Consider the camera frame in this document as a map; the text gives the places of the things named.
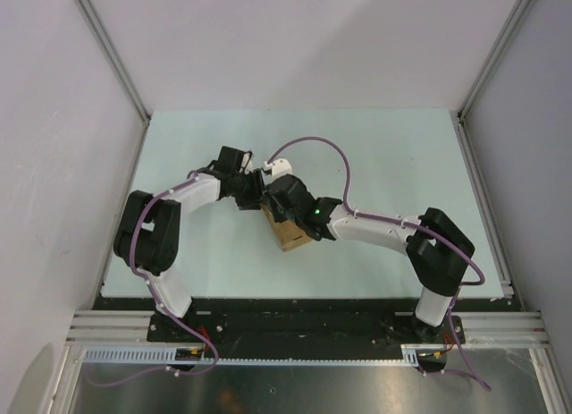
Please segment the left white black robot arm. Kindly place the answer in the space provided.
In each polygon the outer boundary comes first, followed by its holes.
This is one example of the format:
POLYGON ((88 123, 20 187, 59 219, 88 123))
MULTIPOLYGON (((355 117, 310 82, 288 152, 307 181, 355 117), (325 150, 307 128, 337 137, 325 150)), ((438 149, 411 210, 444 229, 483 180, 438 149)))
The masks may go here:
POLYGON ((225 198, 234 199, 240 210, 259 210, 264 178, 252 157, 250 150, 223 146, 215 160, 190 171, 184 182, 156 194, 134 190, 127 199, 114 255, 144 280, 157 309, 170 315, 165 329, 178 342, 191 340, 198 330, 198 321, 187 314, 192 296, 175 266, 181 219, 225 198))

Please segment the brown cardboard express box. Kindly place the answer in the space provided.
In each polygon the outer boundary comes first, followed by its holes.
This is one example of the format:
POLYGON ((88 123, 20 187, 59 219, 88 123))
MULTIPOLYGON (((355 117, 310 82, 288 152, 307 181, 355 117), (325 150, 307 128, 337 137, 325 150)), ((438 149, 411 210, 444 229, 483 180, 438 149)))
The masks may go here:
POLYGON ((271 210, 267 206, 263 205, 262 211, 278 241, 281 251, 289 252, 312 241, 312 239, 293 222, 289 220, 281 223, 275 222, 271 210))

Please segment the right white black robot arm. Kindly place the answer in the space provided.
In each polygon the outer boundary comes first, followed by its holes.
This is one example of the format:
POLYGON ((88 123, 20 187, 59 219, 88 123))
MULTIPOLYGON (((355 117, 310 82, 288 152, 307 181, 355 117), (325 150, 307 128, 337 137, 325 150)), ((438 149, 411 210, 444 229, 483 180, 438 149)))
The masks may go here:
POLYGON ((315 241, 360 241, 406 256, 422 291, 411 324, 401 334, 413 334, 422 343, 443 335, 448 306, 475 246, 440 209, 429 207, 411 220, 350 212, 340 199, 313 197, 291 174, 266 186, 265 202, 275 221, 291 221, 315 241))

